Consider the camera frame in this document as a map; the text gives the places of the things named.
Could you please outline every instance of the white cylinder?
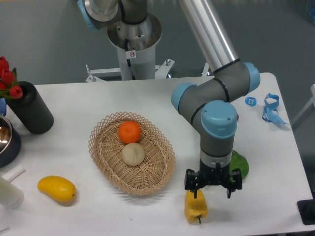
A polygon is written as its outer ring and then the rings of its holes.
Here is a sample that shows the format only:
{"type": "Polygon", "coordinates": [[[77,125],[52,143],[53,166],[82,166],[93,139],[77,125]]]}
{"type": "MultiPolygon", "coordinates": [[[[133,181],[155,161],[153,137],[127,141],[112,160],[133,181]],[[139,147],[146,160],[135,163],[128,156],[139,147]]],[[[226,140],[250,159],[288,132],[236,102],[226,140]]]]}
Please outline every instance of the white cylinder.
{"type": "Polygon", "coordinates": [[[0,204],[6,208],[15,209],[23,199],[23,191],[0,176],[0,204]]]}
{"type": "Polygon", "coordinates": [[[156,73],[156,46],[135,51],[135,57],[130,57],[130,52],[117,48],[119,67],[121,69],[122,80],[132,80],[131,71],[136,80],[155,79],[156,73]],[[131,67],[128,66],[127,59],[130,60],[131,67]]]}

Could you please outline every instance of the wicker basket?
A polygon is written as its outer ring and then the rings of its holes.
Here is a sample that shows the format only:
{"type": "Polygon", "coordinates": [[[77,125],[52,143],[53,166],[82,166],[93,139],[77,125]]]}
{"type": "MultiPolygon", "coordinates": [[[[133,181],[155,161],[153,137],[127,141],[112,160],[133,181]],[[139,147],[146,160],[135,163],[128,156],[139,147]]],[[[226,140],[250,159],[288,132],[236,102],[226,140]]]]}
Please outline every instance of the wicker basket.
{"type": "Polygon", "coordinates": [[[129,194],[148,195],[161,189],[175,167],[175,155],[169,141],[150,121],[135,113],[117,112],[102,119],[92,131],[89,149],[103,175],[129,194]],[[145,159],[137,166],[129,166],[121,158],[125,144],[118,137],[118,128],[128,120],[139,124],[139,144],[146,152],[145,159]]]}

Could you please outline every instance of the blue badge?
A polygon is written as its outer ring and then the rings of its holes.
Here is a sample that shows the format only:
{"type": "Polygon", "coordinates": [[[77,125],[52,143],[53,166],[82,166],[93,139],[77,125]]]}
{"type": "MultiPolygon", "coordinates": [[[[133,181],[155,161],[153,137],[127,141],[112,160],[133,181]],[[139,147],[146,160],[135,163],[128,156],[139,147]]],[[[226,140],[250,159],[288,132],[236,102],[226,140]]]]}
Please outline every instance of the blue badge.
{"type": "Polygon", "coordinates": [[[256,101],[256,98],[254,98],[254,97],[247,97],[247,98],[245,99],[245,103],[246,103],[247,105],[253,107],[253,106],[256,105],[257,101],[256,101]]]}

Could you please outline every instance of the green leaf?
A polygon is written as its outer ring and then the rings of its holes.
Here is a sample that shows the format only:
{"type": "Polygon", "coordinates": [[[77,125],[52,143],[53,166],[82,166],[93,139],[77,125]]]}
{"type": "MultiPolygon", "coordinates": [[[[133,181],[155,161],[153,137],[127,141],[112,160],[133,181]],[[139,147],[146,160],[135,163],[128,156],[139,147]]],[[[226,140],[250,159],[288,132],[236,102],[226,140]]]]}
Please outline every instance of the green leaf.
{"type": "Polygon", "coordinates": [[[13,68],[12,73],[14,75],[14,81],[10,84],[10,88],[15,86],[15,85],[19,85],[18,78],[17,78],[18,74],[16,73],[16,68],[15,67],[13,68]]]}
{"type": "Polygon", "coordinates": [[[248,171],[250,170],[250,166],[248,165],[248,162],[245,157],[240,155],[237,151],[232,151],[232,158],[230,163],[230,172],[235,169],[240,169],[242,173],[242,179],[245,179],[245,177],[248,174],[248,171]]]}

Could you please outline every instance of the warning sticker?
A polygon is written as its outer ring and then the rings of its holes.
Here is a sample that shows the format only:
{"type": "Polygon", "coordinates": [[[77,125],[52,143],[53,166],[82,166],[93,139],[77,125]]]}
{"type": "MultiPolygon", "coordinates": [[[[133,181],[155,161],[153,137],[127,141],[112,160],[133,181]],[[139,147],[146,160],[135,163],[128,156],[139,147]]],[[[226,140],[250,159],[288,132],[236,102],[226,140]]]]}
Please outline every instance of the warning sticker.
{"type": "Polygon", "coordinates": [[[126,52],[126,57],[127,57],[127,59],[135,58],[136,57],[136,51],[133,50],[133,51],[126,52]]]}

